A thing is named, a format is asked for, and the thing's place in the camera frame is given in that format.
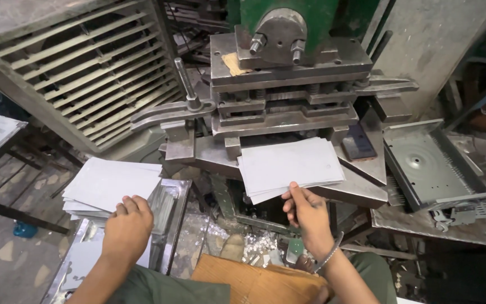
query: right hand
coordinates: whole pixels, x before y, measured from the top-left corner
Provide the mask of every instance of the right hand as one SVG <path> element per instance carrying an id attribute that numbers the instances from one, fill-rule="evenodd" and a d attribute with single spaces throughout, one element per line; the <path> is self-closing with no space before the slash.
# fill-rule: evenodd
<path id="1" fill-rule="evenodd" d="M 311 191 L 300 188 L 296 182 L 281 196 L 287 200 L 282 210 L 287 213 L 290 224 L 301 227 L 303 245 L 318 261 L 323 261 L 334 240 L 329 227 L 326 200 Z"/>
<path id="2" fill-rule="evenodd" d="M 101 256 L 131 267 L 144 253 L 153 229 L 153 212 L 147 201 L 133 195 L 123 197 L 123 204 L 106 221 Z"/>

